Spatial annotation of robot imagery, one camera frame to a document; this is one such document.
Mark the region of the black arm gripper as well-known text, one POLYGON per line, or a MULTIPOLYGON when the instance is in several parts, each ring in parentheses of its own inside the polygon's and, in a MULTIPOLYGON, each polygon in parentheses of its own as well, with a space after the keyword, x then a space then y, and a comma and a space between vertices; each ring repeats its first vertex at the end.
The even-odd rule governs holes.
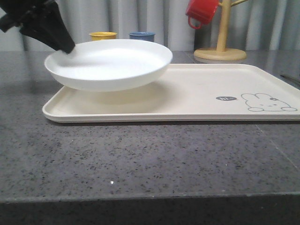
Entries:
POLYGON ((21 27, 20 33, 69 54, 75 47, 54 0, 2 0, 0 29, 21 27))

